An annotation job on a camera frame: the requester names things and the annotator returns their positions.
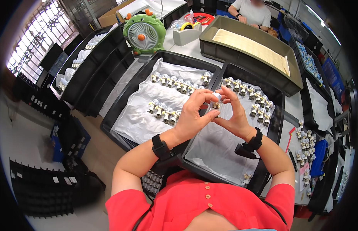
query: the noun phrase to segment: fan antler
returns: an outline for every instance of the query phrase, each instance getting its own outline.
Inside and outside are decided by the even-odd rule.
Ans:
[[[152,16],[152,15],[153,15],[153,12],[150,12],[149,9],[146,9],[146,15]]]

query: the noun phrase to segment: white label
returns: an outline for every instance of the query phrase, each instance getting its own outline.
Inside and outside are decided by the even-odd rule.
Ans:
[[[70,179],[71,182],[73,182],[73,183],[75,183],[75,184],[78,182],[78,181],[76,180],[76,178],[73,177],[73,176],[69,176],[68,178]]]
[[[66,184],[72,184],[68,177],[64,177]]]

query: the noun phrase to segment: white t-shirt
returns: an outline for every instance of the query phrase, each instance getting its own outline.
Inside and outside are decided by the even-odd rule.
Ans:
[[[239,13],[247,18],[247,24],[263,25],[270,27],[271,13],[266,6],[256,7],[251,0],[236,0],[233,4]]]

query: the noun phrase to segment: fan grille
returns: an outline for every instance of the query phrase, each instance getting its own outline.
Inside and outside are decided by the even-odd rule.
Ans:
[[[145,37],[143,41],[138,39],[140,34]],[[152,49],[158,42],[156,30],[148,23],[134,23],[127,31],[127,37],[134,47],[142,50]]]

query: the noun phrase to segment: beige paper sheet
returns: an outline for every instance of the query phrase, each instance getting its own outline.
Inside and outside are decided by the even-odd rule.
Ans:
[[[212,40],[228,44],[232,47],[253,54],[254,56],[278,68],[283,73],[287,74],[287,76],[291,76],[291,73],[289,72],[287,56],[283,57],[270,48],[259,44],[252,39],[227,30],[219,29]]]

